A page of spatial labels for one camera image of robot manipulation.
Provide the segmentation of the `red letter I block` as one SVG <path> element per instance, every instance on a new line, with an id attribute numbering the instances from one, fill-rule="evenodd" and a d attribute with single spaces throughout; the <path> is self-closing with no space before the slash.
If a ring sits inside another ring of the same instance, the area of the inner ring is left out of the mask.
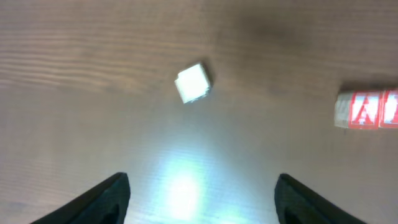
<path id="1" fill-rule="evenodd" d="M 386 90 L 381 100 L 379 127 L 397 128 L 397 89 Z"/>

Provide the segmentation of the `red letter A block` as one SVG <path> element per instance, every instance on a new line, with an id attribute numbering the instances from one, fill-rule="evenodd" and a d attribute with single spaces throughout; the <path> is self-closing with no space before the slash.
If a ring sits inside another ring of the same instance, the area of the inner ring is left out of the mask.
<path id="1" fill-rule="evenodd" d="M 382 93 L 347 91 L 335 103 L 334 125 L 346 129 L 378 129 Z"/>

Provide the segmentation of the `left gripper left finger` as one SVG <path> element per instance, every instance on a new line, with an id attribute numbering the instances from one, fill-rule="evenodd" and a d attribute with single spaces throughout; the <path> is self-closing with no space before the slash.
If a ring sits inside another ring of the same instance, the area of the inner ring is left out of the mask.
<path id="1" fill-rule="evenodd" d="M 34 224 L 123 224 L 130 196 L 128 176 L 118 172 Z"/>

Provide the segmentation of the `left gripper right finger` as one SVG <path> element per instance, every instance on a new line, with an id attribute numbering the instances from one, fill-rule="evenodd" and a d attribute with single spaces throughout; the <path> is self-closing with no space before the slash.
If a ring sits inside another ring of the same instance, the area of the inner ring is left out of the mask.
<path id="1" fill-rule="evenodd" d="M 274 189 L 280 224 L 364 224 L 288 174 L 281 174 Z"/>

